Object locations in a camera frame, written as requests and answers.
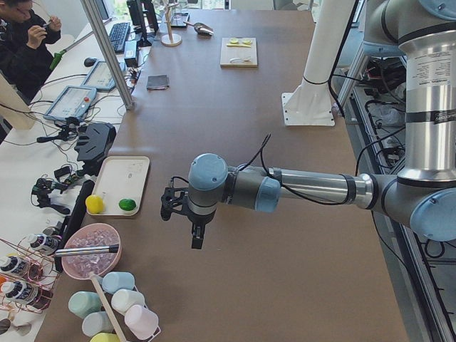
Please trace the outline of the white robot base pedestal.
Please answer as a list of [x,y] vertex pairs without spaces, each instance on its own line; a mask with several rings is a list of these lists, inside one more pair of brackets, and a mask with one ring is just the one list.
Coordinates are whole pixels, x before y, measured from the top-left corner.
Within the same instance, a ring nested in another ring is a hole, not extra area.
[[354,0],[323,2],[302,82],[294,92],[281,94],[285,125],[335,125],[331,112],[330,78],[357,5]]

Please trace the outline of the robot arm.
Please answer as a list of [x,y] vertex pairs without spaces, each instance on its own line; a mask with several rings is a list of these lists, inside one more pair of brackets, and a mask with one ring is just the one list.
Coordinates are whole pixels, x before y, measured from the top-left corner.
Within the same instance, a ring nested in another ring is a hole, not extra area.
[[436,242],[455,238],[455,3],[369,1],[365,44],[375,55],[406,57],[405,114],[398,142],[403,167],[395,174],[325,174],[232,167],[206,153],[190,166],[187,186],[168,185],[160,214],[192,223],[192,247],[219,203],[272,212],[282,197],[317,204],[354,204],[379,212]]

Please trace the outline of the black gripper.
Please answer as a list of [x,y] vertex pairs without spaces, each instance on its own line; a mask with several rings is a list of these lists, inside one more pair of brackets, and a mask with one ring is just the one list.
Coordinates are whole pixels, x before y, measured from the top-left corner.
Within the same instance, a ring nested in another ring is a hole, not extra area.
[[204,225],[213,220],[217,208],[191,209],[188,197],[189,187],[175,187],[176,179],[189,184],[183,177],[171,177],[160,199],[160,216],[164,221],[170,220],[173,213],[188,218],[192,223],[192,248],[201,249],[204,241]]

